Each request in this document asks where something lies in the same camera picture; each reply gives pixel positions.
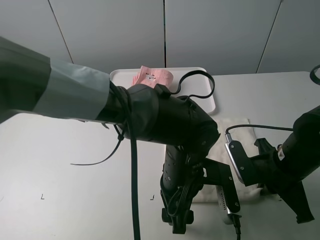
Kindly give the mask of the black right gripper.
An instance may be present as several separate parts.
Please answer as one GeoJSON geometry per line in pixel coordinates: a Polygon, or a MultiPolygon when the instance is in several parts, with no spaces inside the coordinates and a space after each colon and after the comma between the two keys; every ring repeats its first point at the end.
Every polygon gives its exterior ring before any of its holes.
{"type": "Polygon", "coordinates": [[[285,173],[277,163],[278,151],[265,138],[254,142],[259,155],[250,158],[252,168],[246,174],[244,183],[264,184],[268,190],[278,194],[296,214],[298,223],[308,223],[315,218],[309,207],[305,189],[301,180],[285,173]]]}

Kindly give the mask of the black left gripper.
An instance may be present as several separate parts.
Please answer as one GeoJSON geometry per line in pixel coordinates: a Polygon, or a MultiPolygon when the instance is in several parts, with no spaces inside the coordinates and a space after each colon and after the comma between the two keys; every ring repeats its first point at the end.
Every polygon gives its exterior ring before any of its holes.
{"type": "MultiPolygon", "coordinates": [[[[185,234],[194,221],[191,205],[205,185],[222,186],[231,210],[240,210],[236,187],[228,164],[208,159],[198,152],[167,145],[160,179],[160,195],[164,204],[161,218],[172,227],[173,234],[185,234]]],[[[241,233],[240,217],[233,216],[235,232],[241,233]]]]}

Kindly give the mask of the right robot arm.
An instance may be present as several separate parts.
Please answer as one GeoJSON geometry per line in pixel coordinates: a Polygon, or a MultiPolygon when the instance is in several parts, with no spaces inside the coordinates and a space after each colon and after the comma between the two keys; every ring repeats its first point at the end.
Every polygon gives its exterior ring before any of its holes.
{"type": "Polygon", "coordinates": [[[313,221],[302,181],[320,166],[320,108],[301,115],[279,148],[265,138],[254,144],[259,154],[251,162],[258,182],[282,198],[296,214],[298,224],[313,221]]]}

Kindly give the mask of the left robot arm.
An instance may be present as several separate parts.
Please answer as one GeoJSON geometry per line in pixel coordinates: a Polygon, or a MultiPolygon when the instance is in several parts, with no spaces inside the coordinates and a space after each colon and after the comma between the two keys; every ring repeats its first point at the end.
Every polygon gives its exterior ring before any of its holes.
{"type": "Polygon", "coordinates": [[[208,159],[218,141],[217,123],[194,101],[161,84],[116,86],[107,73],[53,60],[5,38],[0,40],[0,120],[29,113],[57,119],[113,124],[131,147],[131,204],[134,238],[140,238],[137,141],[164,144],[160,178],[161,217],[174,234],[194,221],[193,198],[216,186],[227,223],[241,234],[240,203],[231,168],[208,159]]]}

